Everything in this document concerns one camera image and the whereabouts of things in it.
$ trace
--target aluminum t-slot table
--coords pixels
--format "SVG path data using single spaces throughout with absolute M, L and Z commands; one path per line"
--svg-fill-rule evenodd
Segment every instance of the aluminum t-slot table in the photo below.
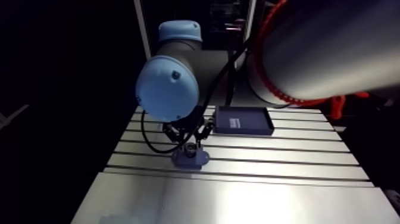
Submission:
M 141 111 L 73 223 L 400 223 L 319 110 L 268 108 L 275 126 L 268 137 L 212 133 L 202 141 L 211 160 L 200 171 L 177 169 L 171 155 L 146 146 Z M 162 124 L 145 120 L 149 140 L 171 148 Z

